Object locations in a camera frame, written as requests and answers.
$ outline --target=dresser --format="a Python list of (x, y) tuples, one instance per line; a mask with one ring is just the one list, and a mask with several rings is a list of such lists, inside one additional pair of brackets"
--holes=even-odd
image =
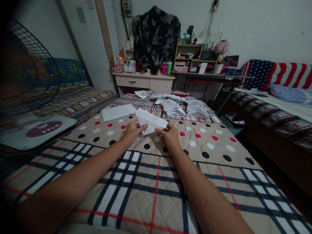
[(113, 72), (116, 84), (118, 86), (119, 94), (132, 92), (132, 90), (148, 89), (155, 91), (157, 94), (171, 93), (172, 82), (174, 76), (168, 75), (151, 75), (140, 73), (127, 73), (127, 72)]

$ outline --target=blue patterned cushion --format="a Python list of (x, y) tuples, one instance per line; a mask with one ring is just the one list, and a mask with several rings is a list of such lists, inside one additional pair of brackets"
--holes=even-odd
[(268, 87), (270, 90), (273, 90), (281, 100), (312, 105), (312, 89), (291, 88), (280, 84), (269, 84)]

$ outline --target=pink bag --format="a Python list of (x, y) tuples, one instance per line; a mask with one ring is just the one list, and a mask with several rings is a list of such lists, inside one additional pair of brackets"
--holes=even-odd
[(110, 66), (112, 72), (124, 72), (124, 66), (118, 64), (112, 64)]

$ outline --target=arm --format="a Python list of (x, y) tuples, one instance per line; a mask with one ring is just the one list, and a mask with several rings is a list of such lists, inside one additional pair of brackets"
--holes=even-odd
[(252, 234), (232, 204), (182, 150), (176, 127), (168, 123), (166, 129), (156, 131), (165, 140), (202, 232)]
[(62, 222), (147, 128), (128, 124), (124, 136), (44, 186), (16, 207), (17, 218), (30, 233), (56, 233)]

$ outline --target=paper envelope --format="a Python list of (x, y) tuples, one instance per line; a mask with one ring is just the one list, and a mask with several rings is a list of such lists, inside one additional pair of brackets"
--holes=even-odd
[(156, 115), (142, 110), (141, 108), (137, 110), (136, 116), (140, 126), (142, 126), (143, 124), (148, 124), (147, 129), (142, 132), (143, 136), (155, 132), (155, 128), (164, 129), (167, 127), (168, 124), (168, 122), (164, 119), (161, 119)]

